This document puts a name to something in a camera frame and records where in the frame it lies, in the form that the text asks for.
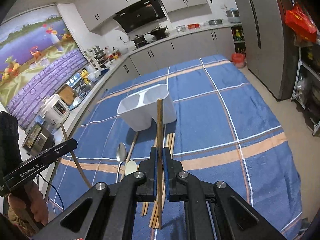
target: human hand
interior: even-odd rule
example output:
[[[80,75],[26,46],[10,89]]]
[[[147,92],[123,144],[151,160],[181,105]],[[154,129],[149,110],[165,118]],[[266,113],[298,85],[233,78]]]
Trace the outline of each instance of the human hand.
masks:
[[[47,204],[43,199],[42,193],[33,180],[24,185],[24,188],[30,199],[30,209],[34,214],[35,221],[41,222],[45,226],[48,223],[49,211]],[[21,199],[12,194],[8,196],[8,202],[14,213],[23,220],[24,218],[21,214],[21,210],[26,209],[26,204]]]

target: countertop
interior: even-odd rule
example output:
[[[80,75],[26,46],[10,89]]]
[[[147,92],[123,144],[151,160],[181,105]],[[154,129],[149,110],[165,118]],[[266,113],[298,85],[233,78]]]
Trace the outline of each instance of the countertop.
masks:
[[[184,36],[184,35],[189,35],[192,33],[198,33],[198,32],[203,32],[203,31],[207,31],[207,30],[214,30],[214,29],[220,29],[220,28],[228,28],[228,27],[233,27],[233,26],[239,26],[241,25],[241,23],[239,24],[232,24],[232,23],[224,23],[222,25],[215,25],[215,26],[204,26],[201,28],[197,28],[197,29],[192,29],[192,30],[186,30],[185,32],[177,32],[176,30],[172,30],[169,31],[169,37],[161,39],[159,41],[155,41],[153,43],[150,43],[146,46],[143,46],[142,48],[133,50],[133,49],[129,49],[129,52],[121,55],[118,59],[116,59],[115,61],[113,61],[112,65],[110,66],[110,70],[95,84],[95,86],[91,89],[91,91],[87,94],[87,96],[82,100],[81,104],[76,107],[75,109],[73,109],[72,111],[70,111],[70,115],[68,116],[68,118],[66,119],[66,121],[63,123],[63,126],[66,130],[66,133],[68,136],[70,136],[71,132],[73,131],[74,127],[76,126],[76,124],[78,123],[79,119],[81,118],[81,116],[83,115],[84,111],[87,109],[88,105],[90,104],[90,102],[92,101],[92,99],[94,98],[94,96],[96,95],[96,93],[101,89],[101,87],[108,81],[108,79],[110,78],[110,76],[118,69],[118,67],[131,55],[142,51],[144,49],[147,49],[149,47],[152,47],[156,44],[159,44],[161,42],[165,42],[165,41],[169,41],[175,38],[178,38],[180,36]],[[54,134],[54,139],[55,139],[55,145],[61,143],[64,141],[64,137],[63,137],[63,133],[62,133],[62,129],[59,128]],[[46,170],[41,172],[41,175],[47,180],[49,181],[51,178],[51,175],[53,173],[54,170],[54,165],[55,163],[52,163],[49,168],[47,168]],[[48,184],[44,183],[43,180],[41,179],[41,181],[39,181],[39,188],[41,189],[41,192],[43,195],[46,194],[47,188],[48,188]]]

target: metal screw cap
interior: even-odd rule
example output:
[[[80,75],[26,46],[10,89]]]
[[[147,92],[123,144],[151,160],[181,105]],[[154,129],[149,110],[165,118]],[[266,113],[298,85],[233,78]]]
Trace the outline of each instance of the metal screw cap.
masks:
[[[142,171],[136,171],[134,173],[134,177],[137,178],[137,179],[140,179],[143,177],[143,172]]]
[[[218,181],[217,182],[217,187],[218,188],[225,188],[227,184],[224,181]]]
[[[97,190],[103,190],[106,187],[106,184],[103,182],[99,182],[96,184],[96,189]]]
[[[188,173],[186,171],[180,171],[178,175],[179,175],[180,178],[188,177]]]

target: floor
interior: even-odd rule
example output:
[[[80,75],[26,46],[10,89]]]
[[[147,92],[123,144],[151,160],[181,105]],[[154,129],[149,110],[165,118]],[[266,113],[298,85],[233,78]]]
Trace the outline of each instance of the floor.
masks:
[[[247,69],[241,69],[281,123],[301,177],[302,218],[313,219],[320,207],[320,136],[312,136],[311,121],[300,105],[290,99],[277,102]]]

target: refrigerator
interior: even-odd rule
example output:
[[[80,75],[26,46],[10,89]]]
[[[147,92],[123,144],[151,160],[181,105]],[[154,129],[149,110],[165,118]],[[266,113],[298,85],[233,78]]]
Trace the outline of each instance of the refrigerator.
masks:
[[[293,0],[235,0],[245,36],[248,69],[277,100],[291,98],[299,48],[285,25]]]

